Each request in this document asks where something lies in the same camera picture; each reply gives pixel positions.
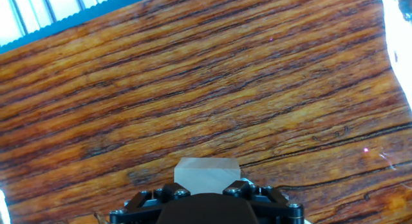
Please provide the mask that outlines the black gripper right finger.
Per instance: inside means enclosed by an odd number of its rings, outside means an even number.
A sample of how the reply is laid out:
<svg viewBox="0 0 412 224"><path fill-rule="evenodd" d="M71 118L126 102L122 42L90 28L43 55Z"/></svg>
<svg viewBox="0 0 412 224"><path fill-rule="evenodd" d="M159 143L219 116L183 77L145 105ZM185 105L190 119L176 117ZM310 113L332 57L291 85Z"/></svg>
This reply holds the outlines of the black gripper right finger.
<svg viewBox="0 0 412 224"><path fill-rule="evenodd" d="M223 190L226 196L244 201L258 223L304 224L304 207L289 201L272 186L260 187L245 180L236 180Z"/></svg>

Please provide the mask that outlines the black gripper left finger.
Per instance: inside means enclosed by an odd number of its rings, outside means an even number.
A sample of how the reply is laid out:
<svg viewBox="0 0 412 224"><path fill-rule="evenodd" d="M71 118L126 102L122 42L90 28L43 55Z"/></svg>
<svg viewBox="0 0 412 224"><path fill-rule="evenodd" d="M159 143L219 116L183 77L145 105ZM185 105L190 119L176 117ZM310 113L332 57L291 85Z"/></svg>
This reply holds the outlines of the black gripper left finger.
<svg viewBox="0 0 412 224"><path fill-rule="evenodd" d="M140 191L127 201L123 209L112 210L109 222L121 224L156 221L170 201L188 196L190 191L179 183L168 183L152 191Z"/></svg>

